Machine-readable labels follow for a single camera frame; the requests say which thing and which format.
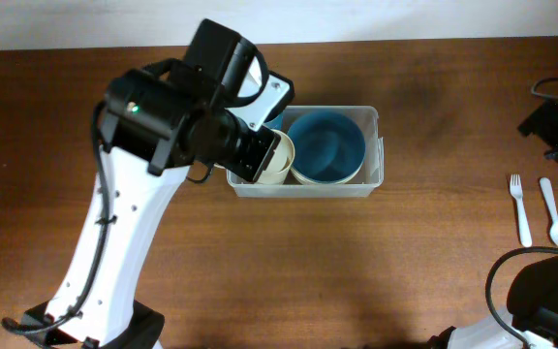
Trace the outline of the white plastic fork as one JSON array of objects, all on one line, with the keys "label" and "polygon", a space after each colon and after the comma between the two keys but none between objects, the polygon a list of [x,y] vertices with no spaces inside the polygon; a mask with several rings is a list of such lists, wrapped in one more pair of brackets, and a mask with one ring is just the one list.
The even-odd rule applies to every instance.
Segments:
[{"label": "white plastic fork", "polygon": [[521,177],[519,174],[512,174],[510,177],[510,193],[511,196],[515,199],[516,204],[520,243],[523,247],[531,247],[533,245],[533,240],[523,203],[523,190]]}]

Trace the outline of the cream cup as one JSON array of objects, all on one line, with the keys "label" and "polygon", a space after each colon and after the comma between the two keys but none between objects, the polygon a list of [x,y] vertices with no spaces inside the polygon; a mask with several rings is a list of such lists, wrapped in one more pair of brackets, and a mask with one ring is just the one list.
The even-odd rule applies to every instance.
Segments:
[{"label": "cream cup", "polygon": [[248,182],[263,175],[279,173],[288,163],[288,145],[276,130],[263,127],[258,132],[238,133],[233,141],[220,148],[214,163]]}]

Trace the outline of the blue bowl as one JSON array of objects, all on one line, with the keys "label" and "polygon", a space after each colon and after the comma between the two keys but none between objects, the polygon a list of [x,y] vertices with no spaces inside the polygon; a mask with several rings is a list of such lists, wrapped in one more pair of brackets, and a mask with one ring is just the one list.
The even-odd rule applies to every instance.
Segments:
[{"label": "blue bowl", "polygon": [[306,113],[289,127],[288,136],[295,148],[292,169],[314,183],[338,183],[355,175],[364,163],[364,134],[343,113]]}]

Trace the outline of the cream bowl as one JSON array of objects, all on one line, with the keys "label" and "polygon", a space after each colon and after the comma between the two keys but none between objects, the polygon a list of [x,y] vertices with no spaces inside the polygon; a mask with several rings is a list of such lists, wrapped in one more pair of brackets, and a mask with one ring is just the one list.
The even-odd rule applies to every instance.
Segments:
[{"label": "cream bowl", "polygon": [[291,174],[300,184],[303,185],[339,185],[339,184],[348,183],[350,180],[352,180],[357,175],[357,171],[348,175],[345,178],[339,180],[333,180],[333,181],[319,181],[319,180],[311,179],[305,176],[304,174],[301,174],[295,168],[291,168]]},{"label": "cream bowl", "polygon": [[363,166],[360,163],[332,162],[325,166],[314,163],[297,164],[291,167],[291,173],[301,184],[345,184],[353,179]]}]

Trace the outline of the blue cup front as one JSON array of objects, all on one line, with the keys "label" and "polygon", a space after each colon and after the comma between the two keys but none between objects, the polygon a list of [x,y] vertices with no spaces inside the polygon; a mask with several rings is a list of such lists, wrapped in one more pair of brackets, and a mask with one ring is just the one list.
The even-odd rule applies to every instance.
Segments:
[{"label": "blue cup front", "polygon": [[265,121],[264,126],[272,130],[281,130],[283,124],[283,113],[275,113],[270,115]]}]

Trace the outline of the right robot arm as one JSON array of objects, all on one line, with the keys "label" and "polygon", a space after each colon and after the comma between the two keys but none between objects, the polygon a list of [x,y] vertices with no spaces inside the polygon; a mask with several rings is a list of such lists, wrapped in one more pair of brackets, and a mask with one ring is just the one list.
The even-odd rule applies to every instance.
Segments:
[{"label": "right robot arm", "polygon": [[[523,136],[534,134],[550,149],[544,154],[558,163],[558,101],[546,101],[519,126]],[[544,260],[524,267],[497,310],[492,300],[494,276],[507,260],[544,253]],[[558,247],[522,247],[501,256],[486,277],[485,300],[490,315],[475,325],[450,327],[431,337],[428,348],[558,348]]]}]

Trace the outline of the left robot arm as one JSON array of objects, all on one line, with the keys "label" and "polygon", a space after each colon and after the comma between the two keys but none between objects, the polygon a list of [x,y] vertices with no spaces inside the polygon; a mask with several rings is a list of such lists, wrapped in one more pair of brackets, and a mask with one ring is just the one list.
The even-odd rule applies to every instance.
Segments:
[{"label": "left robot arm", "polygon": [[53,298],[2,327],[41,348],[156,348],[164,316],[136,300],[164,212],[195,163],[254,182],[277,152],[266,121],[294,99],[239,33],[203,20],[182,58],[113,79],[90,126],[97,165],[75,254]]}]

